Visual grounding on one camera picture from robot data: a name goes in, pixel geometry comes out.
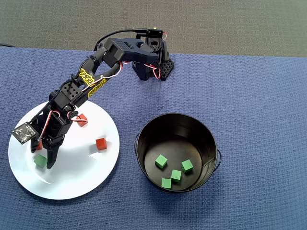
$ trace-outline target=robotic arm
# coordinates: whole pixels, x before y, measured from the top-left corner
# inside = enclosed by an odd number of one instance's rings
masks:
[[[140,39],[141,36],[146,37],[146,43]],[[110,66],[110,70],[95,75],[103,61]],[[166,80],[174,66],[168,57],[166,43],[162,41],[162,30],[138,29],[137,38],[109,38],[103,47],[81,64],[77,75],[72,74],[71,79],[49,95],[49,102],[30,122],[12,131],[13,136],[21,144],[31,140],[31,152],[36,151],[41,140],[47,149],[47,168],[51,169],[65,134],[72,125],[71,119],[78,116],[76,107],[80,107],[109,79],[116,76],[123,67],[123,61],[133,62],[133,69],[141,80],[147,80],[152,74],[157,76],[157,69],[159,77]]]

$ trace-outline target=gray carpet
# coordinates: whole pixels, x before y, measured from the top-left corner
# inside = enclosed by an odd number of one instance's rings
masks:
[[[20,47],[91,50],[155,26],[171,53],[307,57],[307,0],[1,0],[0,22],[0,43]]]

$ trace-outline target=green cube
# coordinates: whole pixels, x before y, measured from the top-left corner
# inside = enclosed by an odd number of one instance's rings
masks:
[[[167,158],[165,158],[164,156],[162,156],[160,154],[160,156],[158,156],[158,158],[155,160],[155,164],[160,168],[162,169],[165,165],[166,165],[166,162],[167,162]]]
[[[172,180],[171,179],[162,178],[161,186],[163,188],[171,188],[171,185],[172,185]]]
[[[172,181],[180,182],[181,171],[173,169],[171,179]]]
[[[47,158],[42,155],[38,155],[35,158],[34,163],[37,164],[39,167],[44,168],[47,165]]]
[[[181,163],[181,168],[184,173],[191,171],[193,169],[193,165],[190,160],[186,160]]]

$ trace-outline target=red cube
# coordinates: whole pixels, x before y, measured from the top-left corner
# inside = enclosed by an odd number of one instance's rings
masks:
[[[36,150],[42,150],[43,149],[43,142],[42,140],[39,141]]]
[[[86,116],[84,116],[83,114],[80,114],[79,117],[80,117],[81,119],[86,120],[86,122],[84,122],[84,121],[79,121],[78,124],[79,124],[81,127],[85,126],[85,125],[87,124],[87,118],[86,118]]]
[[[104,138],[97,139],[96,146],[98,150],[105,150],[106,149],[106,139]]]

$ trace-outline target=blue textured fabric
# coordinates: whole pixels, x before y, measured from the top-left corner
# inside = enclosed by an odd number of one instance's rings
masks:
[[[0,48],[0,229],[307,229],[307,58],[172,54],[165,82],[125,65],[90,98],[118,127],[110,176],[72,200],[27,192],[10,170],[9,132],[90,54]],[[154,188],[133,150],[142,127],[168,112],[202,121],[223,154],[205,185],[180,195]]]

